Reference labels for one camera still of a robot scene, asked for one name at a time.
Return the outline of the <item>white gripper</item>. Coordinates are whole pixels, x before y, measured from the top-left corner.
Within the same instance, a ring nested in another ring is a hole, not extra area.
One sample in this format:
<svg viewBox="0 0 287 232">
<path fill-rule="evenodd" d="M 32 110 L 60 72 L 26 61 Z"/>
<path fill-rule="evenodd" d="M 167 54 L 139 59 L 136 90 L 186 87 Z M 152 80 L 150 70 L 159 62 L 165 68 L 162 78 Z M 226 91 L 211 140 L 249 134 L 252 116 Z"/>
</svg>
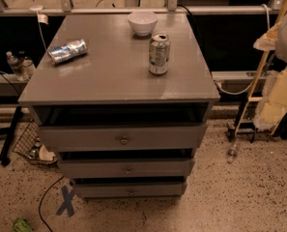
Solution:
<svg viewBox="0 0 287 232">
<path fill-rule="evenodd" d="M 262 51 L 276 50 L 276 39 L 280 22 L 271 27 L 255 41 L 253 47 Z M 258 102 L 254 126 L 260 131 L 275 127 L 287 113 L 287 66 L 281 71 L 271 71 L 268 75 L 262 99 Z"/>
</svg>

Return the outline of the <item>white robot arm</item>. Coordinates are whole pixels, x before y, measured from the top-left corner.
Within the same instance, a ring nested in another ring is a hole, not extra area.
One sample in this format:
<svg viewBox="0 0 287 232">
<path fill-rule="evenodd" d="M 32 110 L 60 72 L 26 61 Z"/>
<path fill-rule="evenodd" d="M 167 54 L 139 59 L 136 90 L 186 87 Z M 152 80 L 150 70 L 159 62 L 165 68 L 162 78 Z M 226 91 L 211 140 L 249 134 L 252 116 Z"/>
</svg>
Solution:
<svg viewBox="0 0 287 232">
<path fill-rule="evenodd" d="M 259 50 L 274 50 L 277 59 L 286 63 L 281 72 L 271 71 L 258 102 L 253 124 L 260 131 L 275 127 L 287 113 L 287 13 L 253 45 Z"/>
</svg>

